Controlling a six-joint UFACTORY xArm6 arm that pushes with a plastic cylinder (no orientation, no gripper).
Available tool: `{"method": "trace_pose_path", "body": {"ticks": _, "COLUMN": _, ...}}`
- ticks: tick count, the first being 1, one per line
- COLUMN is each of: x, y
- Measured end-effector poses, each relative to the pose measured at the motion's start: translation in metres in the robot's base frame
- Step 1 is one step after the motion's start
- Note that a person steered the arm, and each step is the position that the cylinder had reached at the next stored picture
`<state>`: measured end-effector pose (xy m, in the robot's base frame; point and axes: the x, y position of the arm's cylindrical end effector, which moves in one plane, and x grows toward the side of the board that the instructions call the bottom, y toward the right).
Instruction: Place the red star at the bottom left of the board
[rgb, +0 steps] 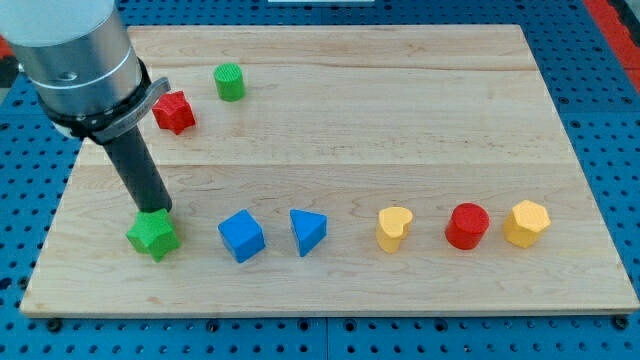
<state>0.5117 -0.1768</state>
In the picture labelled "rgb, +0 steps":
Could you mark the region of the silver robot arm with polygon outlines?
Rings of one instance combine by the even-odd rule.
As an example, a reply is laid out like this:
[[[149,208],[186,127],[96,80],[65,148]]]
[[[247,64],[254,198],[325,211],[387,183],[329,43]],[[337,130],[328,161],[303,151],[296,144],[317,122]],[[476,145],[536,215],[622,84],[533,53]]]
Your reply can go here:
[[[113,0],[1,0],[1,35],[71,137],[109,143],[170,89],[150,80]]]

